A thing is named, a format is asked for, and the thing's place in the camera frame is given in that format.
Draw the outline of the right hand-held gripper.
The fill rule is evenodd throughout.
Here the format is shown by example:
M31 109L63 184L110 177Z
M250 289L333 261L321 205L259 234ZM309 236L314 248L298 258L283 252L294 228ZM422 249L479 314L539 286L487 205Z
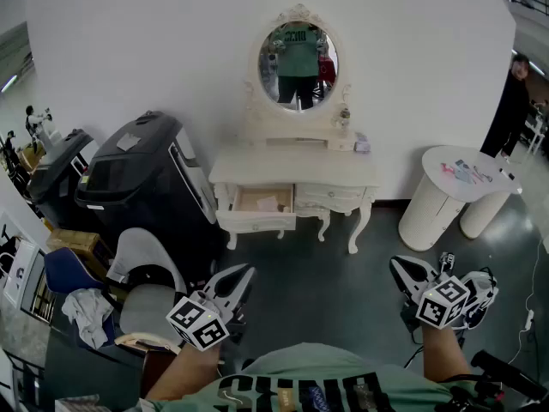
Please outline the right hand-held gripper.
M445 252L435 269L426 261L396 255L389 269L406 296L401 318L407 329L421 323L437 329L472 330L484 320L498 295L498 281L488 268L458 277L453 274L455 255Z

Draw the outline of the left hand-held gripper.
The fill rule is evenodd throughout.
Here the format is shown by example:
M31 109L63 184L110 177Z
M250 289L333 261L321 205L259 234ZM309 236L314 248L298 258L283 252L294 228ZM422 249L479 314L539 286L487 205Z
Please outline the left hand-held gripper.
M181 300L166 315L179 336L200 351L225 339L239 342L246 322L241 312L256 277L256 268L239 264L222 270L208 281L203 291Z

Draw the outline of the cream large drawer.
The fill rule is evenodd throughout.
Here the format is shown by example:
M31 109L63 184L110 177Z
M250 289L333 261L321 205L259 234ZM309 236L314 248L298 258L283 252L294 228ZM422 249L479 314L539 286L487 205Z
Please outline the cream large drawer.
M256 201L263 197L276 196L278 212L261 212ZM265 231L292 231L297 215L293 210L293 185L238 185L228 209L216 211L221 228L229 233L254 233Z

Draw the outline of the person's right forearm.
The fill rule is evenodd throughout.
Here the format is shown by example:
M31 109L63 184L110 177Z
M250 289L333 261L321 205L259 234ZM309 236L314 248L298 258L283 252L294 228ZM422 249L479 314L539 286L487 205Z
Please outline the person's right forearm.
M470 374L468 362L454 331L422 325L424 376L433 382L444 382L457 375Z

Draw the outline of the person's left forearm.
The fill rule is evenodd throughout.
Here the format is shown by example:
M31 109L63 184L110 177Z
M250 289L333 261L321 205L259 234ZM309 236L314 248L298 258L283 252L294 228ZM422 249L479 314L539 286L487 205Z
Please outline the person's left forearm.
M200 351L189 344L162 373L145 398L150 401L174 401L195 394L218 378L221 345Z

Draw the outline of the white ornate dressing table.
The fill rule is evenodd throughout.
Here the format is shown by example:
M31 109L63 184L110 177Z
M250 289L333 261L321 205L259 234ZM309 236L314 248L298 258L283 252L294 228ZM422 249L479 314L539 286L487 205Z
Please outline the white ornate dressing table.
M322 207L299 206L295 198L295 185L365 187L360 206L343 214L359 214L347 242L348 252L357 253L358 237L370 220L371 208L380 185L377 167L371 154L330 150L327 148L327 141L321 137L266 138L261 141L252 141L245 137L238 143L225 146L218 153L209 174L209 180L214 186L217 210L228 209L238 185L292 184L296 226L299 218L317 218L322 223L317 238L323 241L331 215L343 213ZM233 251L237 247L238 236L245 233L227 234L226 247Z

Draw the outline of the grey office chair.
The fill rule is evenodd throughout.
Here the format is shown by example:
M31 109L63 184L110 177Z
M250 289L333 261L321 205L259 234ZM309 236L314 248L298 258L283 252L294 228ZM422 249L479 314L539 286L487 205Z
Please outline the grey office chair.
M135 272L148 274L154 267L165 271L172 283L140 281L133 286L122 304L120 329L124 334L149 333L181 346L183 339L168 323L166 315L180 297L187 294L187 286L176 264L153 234L140 227L124 230L106 277L128 284Z

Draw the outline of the white ribbed side table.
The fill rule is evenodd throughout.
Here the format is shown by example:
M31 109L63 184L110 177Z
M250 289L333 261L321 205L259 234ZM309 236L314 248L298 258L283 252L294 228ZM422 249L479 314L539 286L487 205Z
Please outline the white ribbed side table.
M443 172L442 163L455 168L458 160L470 167L475 185ZM474 148L433 147L425 151L421 162L423 177L398 226L401 240L414 251L431 249L456 217L461 218L462 233L476 239L508 198L522 193L518 179L510 180L499 172L501 167L512 173L507 164Z

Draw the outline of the person's green shirt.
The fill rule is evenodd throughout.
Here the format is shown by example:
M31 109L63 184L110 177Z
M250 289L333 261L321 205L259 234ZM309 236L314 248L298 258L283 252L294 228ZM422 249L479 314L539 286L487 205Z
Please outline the person's green shirt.
M128 412L504 412L471 380L436 383L344 349L301 343L174 400L138 401Z

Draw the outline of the pale blue packet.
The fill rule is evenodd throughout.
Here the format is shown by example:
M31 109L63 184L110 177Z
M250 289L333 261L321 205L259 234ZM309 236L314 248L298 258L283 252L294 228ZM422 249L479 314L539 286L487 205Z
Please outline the pale blue packet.
M473 172L464 160L458 160L455 162L454 175L460 181L466 182L470 185L475 185Z

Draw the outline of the white crumpled cloth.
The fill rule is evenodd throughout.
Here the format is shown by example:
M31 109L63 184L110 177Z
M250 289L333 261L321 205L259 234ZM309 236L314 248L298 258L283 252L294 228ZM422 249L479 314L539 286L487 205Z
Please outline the white crumpled cloth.
M75 324L81 341L91 349L112 344L113 307L98 288L78 289L65 298L62 313Z

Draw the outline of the brown cardboard box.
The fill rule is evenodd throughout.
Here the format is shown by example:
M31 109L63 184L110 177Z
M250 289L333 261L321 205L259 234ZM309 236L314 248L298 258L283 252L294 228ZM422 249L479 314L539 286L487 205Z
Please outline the brown cardboard box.
M105 277L114 254L97 233L54 229L46 241L51 251L69 248L99 277Z

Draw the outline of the blue chair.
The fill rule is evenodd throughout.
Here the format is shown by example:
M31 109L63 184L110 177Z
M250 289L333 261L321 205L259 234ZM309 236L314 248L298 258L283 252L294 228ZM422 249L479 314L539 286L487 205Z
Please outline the blue chair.
M62 319L68 322L68 326L63 330L74 339L76 345L81 348L93 350L86 346L78 336L77 329L74 323L71 323L68 318L62 313L62 306L68 294L78 289L98 288L102 294L111 303L114 311L113 303L116 298L109 294L107 284L99 278L92 275L88 271L85 264L76 256L76 254L67 247L63 247L56 251L52 251L45 255L45 280L50 291L61 298L60 312ZM115 341L115 322L114 322L114 337L112 344Z

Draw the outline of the small glass bottle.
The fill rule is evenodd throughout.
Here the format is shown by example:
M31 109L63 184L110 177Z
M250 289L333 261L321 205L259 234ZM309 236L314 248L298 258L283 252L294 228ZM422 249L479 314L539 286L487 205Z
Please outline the small glass bottle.
M347 107L341 108L331 119L331 124L340 130L346 130L350 124L350 111Z

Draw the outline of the black grey machine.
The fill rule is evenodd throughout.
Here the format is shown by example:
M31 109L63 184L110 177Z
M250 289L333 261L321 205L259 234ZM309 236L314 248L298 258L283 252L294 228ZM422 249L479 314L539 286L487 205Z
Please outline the black grey machine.
M75 190L86 173L95 140L74 129L46 152L27 185L32 204L55 227L84 231L88 212L75 202Z

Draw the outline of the oval mirror cream frame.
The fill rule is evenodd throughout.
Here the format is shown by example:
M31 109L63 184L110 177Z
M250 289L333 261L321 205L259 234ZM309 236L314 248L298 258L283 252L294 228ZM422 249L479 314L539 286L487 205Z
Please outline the oval mirror cream frame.
M260 72L260 51L267 44L268 36L279 27L289 22L303 21L312 24L327 34L337 54L335 83L328 98L308 110L293 110L284 104L276 103L268 96L262 84ZM341 108L349 109L351 83L347 68L346 56L341 39L336 31L319 15L309 11L302 3L282 11L277 18L269 21L257 35L250 51L247 77L244 81L246 91L245 121L259 128L287 127L303 131L340 130L331 124L332 117Z

